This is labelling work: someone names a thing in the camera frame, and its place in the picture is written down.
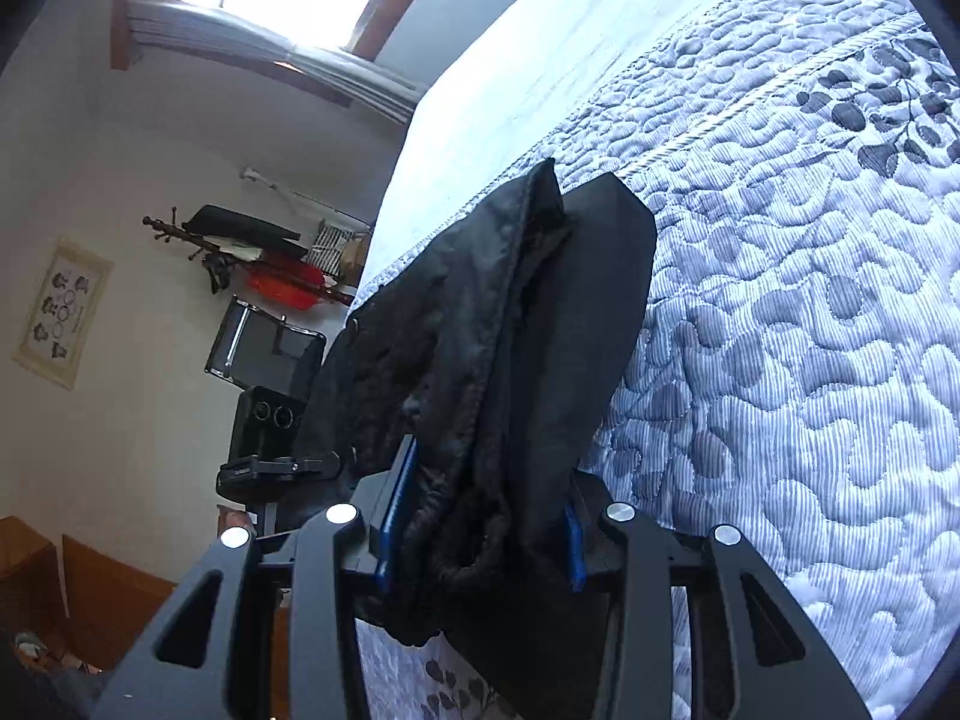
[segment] black chair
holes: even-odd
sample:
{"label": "black chair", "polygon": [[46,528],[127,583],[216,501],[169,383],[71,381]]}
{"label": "black chair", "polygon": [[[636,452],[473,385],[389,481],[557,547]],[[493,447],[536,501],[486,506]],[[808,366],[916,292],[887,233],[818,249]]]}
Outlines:
{"label": "black chair", "polygon": [[234,295],[205,370],[240,389],[265,386],[306,402],[325,346],[322,333],[292,327]]}

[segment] framed print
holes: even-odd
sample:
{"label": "framed print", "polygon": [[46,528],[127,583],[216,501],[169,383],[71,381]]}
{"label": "framed print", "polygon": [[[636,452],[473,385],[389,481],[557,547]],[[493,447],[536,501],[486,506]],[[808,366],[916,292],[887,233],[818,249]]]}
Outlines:
{"label": "framed print", "polygon": [[13,359],[73,389],[86,333],[112,269],[109,260],[59,240]]}

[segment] bed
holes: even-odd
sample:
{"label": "bed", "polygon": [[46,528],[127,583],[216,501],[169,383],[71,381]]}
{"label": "bed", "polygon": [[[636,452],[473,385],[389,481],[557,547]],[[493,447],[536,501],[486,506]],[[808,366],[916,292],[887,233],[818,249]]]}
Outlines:
{"label": "bed", "polygon": [[[542,159],[615,172],[659,245],[582,468],[741,528],[893,720],[960,626],[957,100],[909,0],[517,1],[421,103],[355,305]],[[360,640],[374,717],[511,713],[440,638]]]}

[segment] quilted bedspread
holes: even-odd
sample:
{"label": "quilted bedspread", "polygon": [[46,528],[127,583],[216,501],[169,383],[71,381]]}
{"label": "quilted bedspread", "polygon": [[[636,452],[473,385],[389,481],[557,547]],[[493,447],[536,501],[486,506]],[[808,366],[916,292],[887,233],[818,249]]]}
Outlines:
{"label": "quilted bedspread", "polygon": [[[564,191],[612,170],[655,213],[646,322],[583,468],[666,526],[741,528],[877,720],[960,626],[957,100],[908,0],[726,0],[494,182],[552,156]],[[680,592],[675,623],[679,720]],[[364,637],[374,707],[398,658],[445,679]]]}

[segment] wooden cabinet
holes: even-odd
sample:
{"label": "wooden cabinet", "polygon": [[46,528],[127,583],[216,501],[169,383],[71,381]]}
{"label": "wooden cabinet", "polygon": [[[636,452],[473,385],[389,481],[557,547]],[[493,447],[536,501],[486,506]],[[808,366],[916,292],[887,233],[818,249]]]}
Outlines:
{"label": "wooden cabinet", "polygon": [[174,583],[64,536],[67,643],[82,661],[115,668],[174,590]]}
{"label": "wooden cabinet", "polygon": [[56,547],[16,517],[0,519],[0,627],[33,631],[59,656],[65,620]]}

